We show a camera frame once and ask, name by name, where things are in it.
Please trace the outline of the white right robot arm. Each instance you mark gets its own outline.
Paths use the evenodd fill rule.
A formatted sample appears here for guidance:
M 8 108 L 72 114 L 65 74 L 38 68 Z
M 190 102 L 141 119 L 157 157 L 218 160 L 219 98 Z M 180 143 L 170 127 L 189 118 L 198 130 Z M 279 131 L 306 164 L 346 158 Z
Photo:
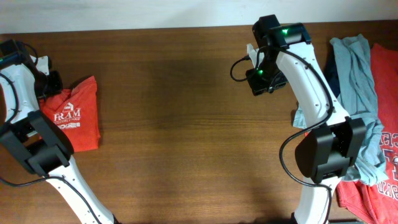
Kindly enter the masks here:
M 305 129 L 288 137 L 284 148 L 301 134 L 295 161 L 302 178 L 287 175 L 302 186 L 291 223 L 328 223 L 337 185 L 354 166 L 366 134 L 361 118 L 351 118 L 333 94 L 318 65 L 312 40 L 302 23 L 281 25 L 276 16 L 264 16 L 253 25 L 259 50 L 248 75 L 254 94 L 290 84 L 305 118 Z

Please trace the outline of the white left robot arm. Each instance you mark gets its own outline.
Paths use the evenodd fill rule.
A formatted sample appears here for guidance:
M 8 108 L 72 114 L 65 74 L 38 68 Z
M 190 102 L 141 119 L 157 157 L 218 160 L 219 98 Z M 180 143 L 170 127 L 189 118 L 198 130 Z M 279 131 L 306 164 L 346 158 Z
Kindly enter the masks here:
M 47 56 L 22 50 L 1 51 L 1 88 L 6 119 L 1 144 L 37 182 L 48 182 L 63 197 L 81 223 L 117 223 L 78 170 L 73 147 L 39 108 L 39 101 L 62 90 L 59 74 Z

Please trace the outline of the orange printed t-shirt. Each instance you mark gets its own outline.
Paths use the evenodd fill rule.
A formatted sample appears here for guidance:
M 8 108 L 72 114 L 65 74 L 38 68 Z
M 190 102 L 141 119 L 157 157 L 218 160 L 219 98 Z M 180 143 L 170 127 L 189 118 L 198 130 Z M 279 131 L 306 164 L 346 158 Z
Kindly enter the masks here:
M 46 100 L 40 109 L 70 140 L 75 152 L 99 148 L 97 82 L 90 76 Z

